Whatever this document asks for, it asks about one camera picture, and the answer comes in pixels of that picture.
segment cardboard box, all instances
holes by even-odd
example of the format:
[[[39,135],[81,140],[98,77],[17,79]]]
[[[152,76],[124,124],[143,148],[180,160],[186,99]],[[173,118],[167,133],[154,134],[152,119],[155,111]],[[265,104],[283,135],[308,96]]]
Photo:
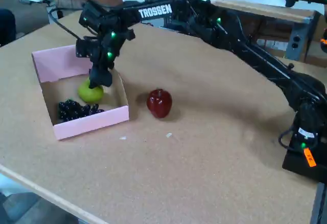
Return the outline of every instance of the cardboard box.
[[[80,135],[98,128],[129,120],[128,102],[123,82],[116,70],[112,71],[113,84],[104,88],[99,102],[103,113],[76,120],[61,122],[58,119],[58,103],[73,99],[81,105],[77,89],[85,81],[92,63],[87,58],[77,58],[75,45],[32,53],[45,104],[58,140]]]

